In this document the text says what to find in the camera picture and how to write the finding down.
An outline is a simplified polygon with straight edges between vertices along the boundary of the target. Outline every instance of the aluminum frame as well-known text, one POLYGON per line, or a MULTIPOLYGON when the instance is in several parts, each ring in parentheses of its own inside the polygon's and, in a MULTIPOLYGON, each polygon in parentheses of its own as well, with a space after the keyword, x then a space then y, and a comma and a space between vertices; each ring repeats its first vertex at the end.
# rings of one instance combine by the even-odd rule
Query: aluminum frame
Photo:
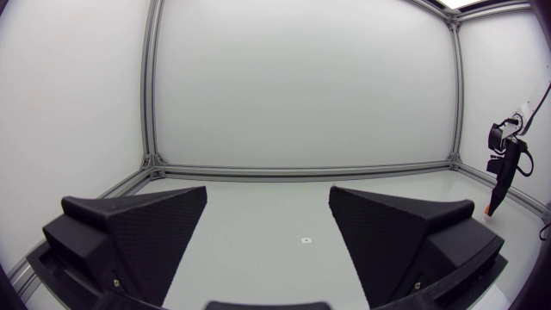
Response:
POLYGON ((465 110, 465 87, 463 75, 463 56, 461 52, 461 43, 459 41, 459 28, 461 23, 455 18, 446 21, 451 34, 451 43, 454 49, 455 62, 455 122, 454 136, 452 139, 451 151, 448 156, 450 162, 449 168, 457 170, 457 164, 461 163, 460 147, 461 135, 463 133, 463 113, 465 110))
MULTIPOLYGON (((159 25, 164 7, 164 0, 151 0, 145 25, 145 36, 142 53, 142 70, 140 83, 140 107, 142 122, 142 144, 144 159, 140 170, 116 184, 99 198, 133 195, 158 178, 182 178, 202 181, 234 181, 234 182, 311 182, 354 180, 373 177, 396 177, 420 174, 447 169, 455 170, 472 179, 492 187, 496 181, 485 172, 477 170, 461 162, 460 146, 464 109, 463 65, 459 28, 463 22, 469 22, 486 16, 529 10, 531 7, 525 1, 510 1, 493 6, 473 10, 458 15, 451 15, 425 0, 409 0, 431 14, 441 18, 449 27, 451 41, 454 47, 456 75, 455 126, 451 152, 446 161, 392 164, 364 167, 332 167, 332 168, 245 168, 245 167, 200 167, 166 163, 158 153, 155 127, 155 67, 158 47, 159 25)), ((523 193, 511 188, 507 194, 512 200, 520 203, 545 222, 549 221, 550 212, 545 205, 523 193)), ((9 272, 8 278, 23 302, 26 302, 40 285, 40 279, 24 257, 9 272)))

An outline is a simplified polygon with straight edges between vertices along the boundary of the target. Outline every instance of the black cable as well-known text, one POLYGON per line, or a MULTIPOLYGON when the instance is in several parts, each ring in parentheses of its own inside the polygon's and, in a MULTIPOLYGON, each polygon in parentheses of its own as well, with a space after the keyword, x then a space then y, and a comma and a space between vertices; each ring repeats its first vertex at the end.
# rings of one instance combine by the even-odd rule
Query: black cable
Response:
POLYGON ((548 223, 548 224, 546 224, 546 225, 541 229, 541 231, 540 231, 540 240, 541 240, 541 241, 547 240, 547 238, 542 237, 542 233, 543 233, 543 231, 545 231, 546 229, 548 229, 550 226, 551 226, 551 223, 548 223))
POLYGON ((530 158, 530 163, 532 164, 532 170, 530 170, 529 173, 526 173, 524 172, 522 169, 520 169, 519 166, 517 166, 517 170, 518 172, 520 172, 523 176, 525 177, 529 177, 532 175, 532 172, 534 172, 534 159, 532 158, 532 154, 530 154, 530 152, 528 152, 528 150, 526 150, 526 155, 528 155, 528 158, 530 158))
POLYGON ((540 104, 537 105, 536 110, 534 111, 534 113, 532 114, 532 116, 530 117, 528 122, 526 123, 526 128, 524 129, 524 132, 528 131, 528 128, 530 128, 530 125, 532 125, 532 120, 534 119, 534 116, 536 115, 537 111, 542 106, 542 103, 545 101, 545 98, 548 96, 549 90, 551 90, 551 83, 549 83, 548 90, 545 92, 545 95, 543 96, 542 100, 540 101, 540 104))

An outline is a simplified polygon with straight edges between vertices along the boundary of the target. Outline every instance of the corner bracket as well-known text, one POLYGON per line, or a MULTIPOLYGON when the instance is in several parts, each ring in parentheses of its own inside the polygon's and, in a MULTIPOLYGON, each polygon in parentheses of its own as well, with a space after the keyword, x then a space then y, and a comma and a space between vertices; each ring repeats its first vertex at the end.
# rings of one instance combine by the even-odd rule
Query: corner bracket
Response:
POLYGON ((459 164, 463 164, 463 161, 461 160, 461 155, 459 152, 452 152, 448 155, 448 161, 449 161, 449 169, 452 171, 458 171, 459 170, 459 164))

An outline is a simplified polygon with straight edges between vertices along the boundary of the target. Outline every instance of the white panel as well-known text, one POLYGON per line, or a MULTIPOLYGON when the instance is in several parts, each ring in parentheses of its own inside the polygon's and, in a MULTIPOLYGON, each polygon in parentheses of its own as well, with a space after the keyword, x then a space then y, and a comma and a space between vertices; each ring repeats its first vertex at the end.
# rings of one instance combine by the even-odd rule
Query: white panel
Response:
POLYGON ((0 263, 139 167, 147 0, 10 1, 0 17, 0 263))
POLYGON ((159 151, 173 164, 398 164, 449 153, 449 31, 406 1, 169 1, 157 65, 159 151))
MULTIPOLYGON (((511 116, 528 100, 551 63, 547 42, 531 12, 496 15, 467 22, 460 31, 465 71, 465 119, 461 158, 486 171, 492 152, 487 147, 493 123, 511 116)), ((551 201, 551 96, 522 137, 536 162, 532 177, 515 175, 513 186, 542 203, 551 201)), ((521 167, 529 171, 525 155, 521 167)))

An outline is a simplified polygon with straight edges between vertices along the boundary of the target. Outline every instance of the black textured block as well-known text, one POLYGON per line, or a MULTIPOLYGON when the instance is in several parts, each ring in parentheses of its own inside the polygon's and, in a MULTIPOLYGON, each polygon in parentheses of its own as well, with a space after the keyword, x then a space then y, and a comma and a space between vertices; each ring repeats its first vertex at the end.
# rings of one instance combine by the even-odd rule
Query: black textured block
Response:
POLYGON ((109 199, 66 197, 65 214, 109 235, 145 301, 162 305, 207 203, 204 187, 109 199))
POLYGON ((433 202, 331 188, 329 204, 371 307, 393 297, 424 238, 469 219, 472 201, 433 202))

